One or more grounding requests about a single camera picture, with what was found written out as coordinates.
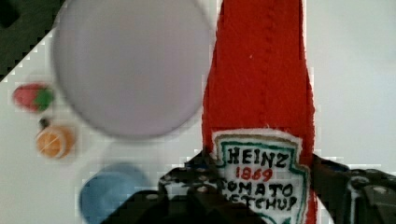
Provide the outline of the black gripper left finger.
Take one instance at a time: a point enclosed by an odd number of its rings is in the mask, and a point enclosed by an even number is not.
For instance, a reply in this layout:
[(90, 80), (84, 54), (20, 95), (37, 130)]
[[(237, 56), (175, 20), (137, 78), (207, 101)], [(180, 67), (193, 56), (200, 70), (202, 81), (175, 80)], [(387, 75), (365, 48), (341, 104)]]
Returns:
[(101, 224), (265, 224), (244, 203), (220, 191), (214, 160), (202, 151), (163, 175), (156, 190), (141, 190)]

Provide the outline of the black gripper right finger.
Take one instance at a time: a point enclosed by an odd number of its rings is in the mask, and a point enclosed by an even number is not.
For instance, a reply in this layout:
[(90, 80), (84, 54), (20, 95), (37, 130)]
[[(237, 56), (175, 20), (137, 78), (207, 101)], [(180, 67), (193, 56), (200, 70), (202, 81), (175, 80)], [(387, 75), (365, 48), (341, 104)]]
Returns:
[(311, 189), (334, 224), (396, 224), (396, 177), (314, 156)]

